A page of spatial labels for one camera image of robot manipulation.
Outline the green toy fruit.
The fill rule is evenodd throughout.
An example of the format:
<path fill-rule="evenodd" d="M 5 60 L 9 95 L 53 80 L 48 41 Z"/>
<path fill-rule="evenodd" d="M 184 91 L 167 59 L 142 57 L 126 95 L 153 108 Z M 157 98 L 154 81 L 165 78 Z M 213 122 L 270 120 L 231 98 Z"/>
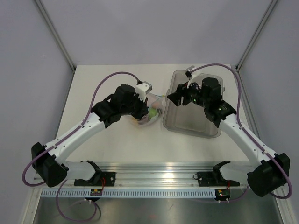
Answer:
<path fill-rule="evenodd" d="M 157 111 L 155 108 L 150 108 L 150 109 L 149 109 L 148 116 L 149 116 L 150 118 L 155 117 L 157 114 L 158 114 L 158 111 Z"/>

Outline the pink toy peach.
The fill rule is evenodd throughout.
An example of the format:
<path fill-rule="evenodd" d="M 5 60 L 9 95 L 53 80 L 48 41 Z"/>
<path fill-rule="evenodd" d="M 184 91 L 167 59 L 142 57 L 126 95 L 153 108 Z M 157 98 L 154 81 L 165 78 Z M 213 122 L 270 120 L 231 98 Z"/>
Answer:
<path fill-rule="evenodd" d="M 160 108 L 161 107 L 161 102 L 160 101 L 155 101 L 155 102 L 153 102 L 152 103 L 152 108 L 155 108 L 155 109 L 157 109 L 157 108 Z"/>

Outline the clear zip top bag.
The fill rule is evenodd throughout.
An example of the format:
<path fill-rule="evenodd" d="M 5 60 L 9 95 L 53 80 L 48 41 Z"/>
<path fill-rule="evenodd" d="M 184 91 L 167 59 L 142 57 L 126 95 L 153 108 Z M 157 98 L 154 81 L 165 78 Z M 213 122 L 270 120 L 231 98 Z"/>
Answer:
<path fill-rule="evenodd" d="M 166 95 L 156 95 L 156 94 L 149 93 L 147 95 L 148 114 L 144 115 L 141 120 L 137 120 L 132 116 L 129 116 L 128 118 L 130 124 L 137 127 L 143 127 L 143 126 L 151 125 L 156 121 L 158 121 L 164 112 L 165 97 Z"/>

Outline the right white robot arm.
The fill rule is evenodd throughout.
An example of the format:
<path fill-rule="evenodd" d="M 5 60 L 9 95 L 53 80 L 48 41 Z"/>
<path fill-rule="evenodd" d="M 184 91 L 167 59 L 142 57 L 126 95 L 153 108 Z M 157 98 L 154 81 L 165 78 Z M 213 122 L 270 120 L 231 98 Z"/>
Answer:
<path fill-rule="evenodd" d="M 288 184 L 289 193 L 284 198 L 291 196 L 290 158 L 267 147 L 241 123 L 237 111 L 222 99 L 222 88 L 216 78 L 204 78 L 201 85 L 191 82 L 179 84 L 167 98 L 175 106 L 194 103 L 203 107 L 206 118 L 225 132 L 250 161 L 253 170 L 238 175 L 227 172 L 224 170 L 226 165 L 223 165 L 212 173 L 214 183 L 223 185 L 227 180 L 246 182 L 260 197 Z"/>

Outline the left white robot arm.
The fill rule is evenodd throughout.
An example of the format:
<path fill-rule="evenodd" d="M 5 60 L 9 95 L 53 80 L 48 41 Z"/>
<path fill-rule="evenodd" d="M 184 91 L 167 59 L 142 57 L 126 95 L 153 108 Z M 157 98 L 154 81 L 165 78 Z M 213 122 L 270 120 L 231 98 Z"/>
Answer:
<path fill-rule="evenodd" d="M 121 116 L 141 119 L 147 115 L 147 94 L 151 90 L 152 86 L 147 82 L 138 83 L 136 87 L 128 84 L 117 87 L 64 135 L 44 146 L 33 145 L 32 167 L 48 187 L 55 187 L 65 180 L 74 180 L 76 186 L 100 186 L 104 176 L 95 162 L 69 162 L 67 158 L 89 138 L 118 122 Z"/>

